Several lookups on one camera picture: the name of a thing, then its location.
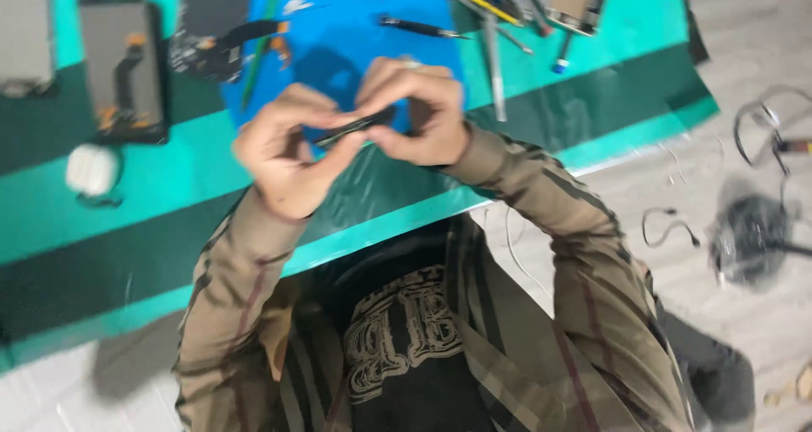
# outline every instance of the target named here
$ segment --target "white floor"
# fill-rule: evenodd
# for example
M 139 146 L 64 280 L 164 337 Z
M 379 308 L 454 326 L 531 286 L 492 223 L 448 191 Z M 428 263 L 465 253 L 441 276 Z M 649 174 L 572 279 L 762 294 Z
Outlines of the white floor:
M 663 151 L 584 180 L 618 213 L 633 253 L 654 270 L 655 289 L 667 306 L 750 356 L 760 404 L 766 390 L 785 385 L 812 359 L 812 281 L 804 274 L 812 270 L 812 262 L 788 260 L 779 284 L 763 295 L 722 291 L 704 248 L 694 249 L 681 231 L 661 248 L 647 248 L 640 217 L 652 206 L 676 207 L 705 241 L 704 229 L 713 221 L 718 201 L 742 183 L 777 192 L 777 169 L 757 173 L 738 157 L 730 135 L 732 119 L 740 105 L 770 84 L 812 92 L 812 0 L 693 0 L 693 8 L 713 59 L 700 73 L 722 114 L 672 148 L 679 168 Z M 779 110 L 800 106 L 789 100 Z M 812 137 L 812 121 L 793 132 Z M 794 178 L 787 198 L 800 199 L 812 215 L 812 190 L 803 186 L 812 178 L 812 160 L 793 160 L 790 166 Z M 508 253 L 505 207 L 495 204 L 473 213 L 486 227 L 497 259 L 551 310 L 551 300 L 539 286 L 551 290 L 546 238 L 511 212 L 513 246 L 533 280 Z M 654 217 L 650 231 L 658 234 L 664 224 Z M 798 226 L 797 239 L 812 244 L 812 228 Z M 168 373 L 175 360 L 178 321 L 175 314 L 136 333 L 60 352 L 0 378 L 0 432 L 179 432 L 172 410 L 177 387 Z M 760 406 L 757 429 L 796 430 L 810 420 L 812 404 L 788 400 L 779 407 Z

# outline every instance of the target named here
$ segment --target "black cable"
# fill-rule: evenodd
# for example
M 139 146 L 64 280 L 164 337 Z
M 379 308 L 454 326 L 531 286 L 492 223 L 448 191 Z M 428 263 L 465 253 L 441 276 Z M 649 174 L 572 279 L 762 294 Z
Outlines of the black cable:
M 652 212 L 660 212 L 660 213 L 663 213 L 664 215 L 667 215 L 669 217 L 674 217 L 677 214 L 676 209 L 674 209 L 673 207 L 668 207 L 668 208 L 652 207 L 650 209 L 646 209 L 643 212 L 643 218 L 642 218 L 642 220 L 640 222 L 640 226 L 643 229 L 643 241 L 645 242 L 646 246 L 648 246 L 649 248 L 660 248 L 661 246 L 663 246 L 663 243 L 665 243 L 665 241 L 668 238 L 668 235 L 671 233 L 671 231 L 674 230 L 677 227 L 685 227 L 685 230 L 688 231 L 688 235 L 691 236 L 691 244 L 694 245 L 694 248 L 699 248 L 699 247 L 702 246 L 702 244 L 699 242 L 699 239 L 697 239 L 696 235 L 694 235 L 694 232 L 691 230 L 690 227 L 688 227 L 688 223 L 686 223 L 683 220 L 675 220 L 675 221 L 673 221 L 671 224 L 668 225 L 668 227 L 663 232 L 663 235 L 661 235 L 660 238 L 657 239 L 657 241 L 649 242 L 649 239 L 645 234 L 645 220 L 649 217 L 649 215 Z

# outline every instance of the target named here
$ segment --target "person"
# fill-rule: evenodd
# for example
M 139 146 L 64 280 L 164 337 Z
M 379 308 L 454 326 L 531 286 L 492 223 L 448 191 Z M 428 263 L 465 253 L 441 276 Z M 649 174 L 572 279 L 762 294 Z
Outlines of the person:
M 342 126 L 401 99 L 411 135 L 373 126 L 313 161 L 301 125 Z M 187 430 L 694 427 L 650 273 L 614 213 L 542 148 L 473 126 L 461 105 L 448 69 L 378 58 L 353 112 L 294 84 L 240 129 L 233 150 L 255 182 L 204 246 L 180 326 Z M 280 278 L 368 140 L 494 192 L 551 235 L 554 319 L 468 216 Z

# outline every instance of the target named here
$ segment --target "brown plaid shirt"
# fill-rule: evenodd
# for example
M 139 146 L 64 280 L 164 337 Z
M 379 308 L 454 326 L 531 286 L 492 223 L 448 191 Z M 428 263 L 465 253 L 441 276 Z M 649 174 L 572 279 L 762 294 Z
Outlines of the brown plaid shirt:
M 495 428 L 691 430 L 650 275 L 614 213 L 538 146 L 471 133 L 443 172 L 495 191 L 548 233 L 556 269 L 551 319 L 494 262 L 479 226 L 452 220 L 446 297 Z M 208 240 L 175 366 L 187 430 L 351 430 L 340 338 L 297 300 L 307 272 L 279 279 L 304 228 L 270 215 L 251 189 Z

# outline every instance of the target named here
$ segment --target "screwdriver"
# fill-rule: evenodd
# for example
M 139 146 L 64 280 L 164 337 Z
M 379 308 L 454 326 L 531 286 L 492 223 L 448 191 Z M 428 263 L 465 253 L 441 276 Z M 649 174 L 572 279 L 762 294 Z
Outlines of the screwdriver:
M 431 37 L 442 37 L 445 39 L 465 39 L 470 40 L 468 37 L 464 37 L 463 35 L 454 32 L 453 30 L 447 30 L 437 27 L 436 25 L 428 25 L 425 23 L 418 23 L 418 22 L 408 22 L 406 20 L 399 20 L 398 18 L 388 17 L 386 15 L 381 16 L 381 25 L 389 25 L 395 27 L 397 29 L 407 30 L 409 32 L 414 33 L 422 33 L 423 35 L 429 35 Z

